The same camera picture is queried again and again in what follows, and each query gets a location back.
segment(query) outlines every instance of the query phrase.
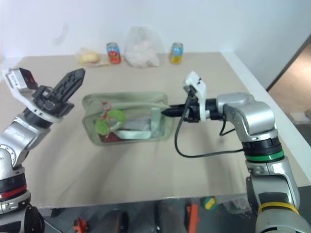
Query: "black cable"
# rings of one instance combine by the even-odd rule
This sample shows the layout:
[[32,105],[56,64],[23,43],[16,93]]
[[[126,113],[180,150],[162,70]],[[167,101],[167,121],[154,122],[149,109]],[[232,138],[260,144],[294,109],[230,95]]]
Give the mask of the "black cable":
[[229,131],[227,131],[227,132],[224,133],[224,130],[225,130],[225,123],[226,123],[225,116],[223,117],[223,121],[224,121],[223,127],[222,127],[222,129],[220,130],[219,136],[225,136],[226,134],[235,131],[235,129],[232,129],[232,130],[229,130]]
[[40,213],[39,213],[39,219],[40,219],[41,231],[44,232],[45,230],[44,218],[42,217]]
[[180,118],[180,120],[178,122],[177,129],[176,129],[176,132],[175,132],[174,144],[175,144],[175,149],[178,152],[178,154],[180,154],[181,156],[183,156],[185,158],[203,158],[203,157],[209,157],[209,156],[218,155],[218,154],[230,154],[230,153],[237,153],[237,152],[243,151],[243,149],[240,149],[240,150],[224,150],[224,151],[218,151],[218,152],[212,152],[212,153],[200,154],[200,155],[194,155],[194,156],[185,155],[182,152],[180,152],[180,150],[178,148],[178,145],[177,145],[177,139],[178,139],[178,134],[179,134],[180,127],[181,127],[181,125],[182,125],[182,123],[183,123],[183,121],[185,119],[186,114],[187,114],[187,110],[188,110],[188,107],[189,107],[189,104],[190,104],[190,100],[191,100],[191,95],[188,95],[188,97],[186,99],[186,103],[185,103],[185,109],[183,111],[183,114],[181,115],[181,118]]

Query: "red can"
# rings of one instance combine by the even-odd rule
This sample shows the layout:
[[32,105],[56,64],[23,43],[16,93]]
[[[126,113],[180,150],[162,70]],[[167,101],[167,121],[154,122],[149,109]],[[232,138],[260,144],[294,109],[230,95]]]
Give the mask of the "red can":
[[119,46],[115,42],[110,42],[107,44],[107,53],[109,62],[111,64],[119,64],[121,62],[121,55]]

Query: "orange object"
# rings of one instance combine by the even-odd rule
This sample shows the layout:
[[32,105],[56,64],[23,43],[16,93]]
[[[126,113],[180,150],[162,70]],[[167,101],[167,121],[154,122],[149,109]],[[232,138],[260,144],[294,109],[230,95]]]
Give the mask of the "orange object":
[[196,233],[196,225],[200,221],[198,217],[199,206],[196,204],[191,204],[186,207],[188,215],[188,233]]
[[72,223],[73,230],[75,233],[85,233],[87,229],[87,224],[85,220],[79,218],[75,219]]

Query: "green band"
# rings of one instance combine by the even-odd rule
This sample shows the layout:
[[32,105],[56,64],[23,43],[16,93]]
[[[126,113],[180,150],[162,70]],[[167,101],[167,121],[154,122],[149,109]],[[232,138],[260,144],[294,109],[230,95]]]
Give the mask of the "green band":
[[248,155],[246,155],[245,157],[248,161],[266,162],[266,161],[282,158],[283,156],[284,156],[284,151],[281,150],[280,152],[275,153],[275,154],[269,154],[269,155],[264,155],[264,156],[248,156]]

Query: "white wall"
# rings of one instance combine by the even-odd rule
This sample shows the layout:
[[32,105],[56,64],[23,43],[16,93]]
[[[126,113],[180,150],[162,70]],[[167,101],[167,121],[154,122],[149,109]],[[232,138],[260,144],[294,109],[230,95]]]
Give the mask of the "white wall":
[[271,0],[268,7],[274,14],[253,8],[258,23],[235,48],[238,57],[265,88],[311,34],[311,0]]
[[231,51],[267,86],[311,31],[310,0],[1,0],[2,55],[121,50],[131,25],[148,25],[168,52]]

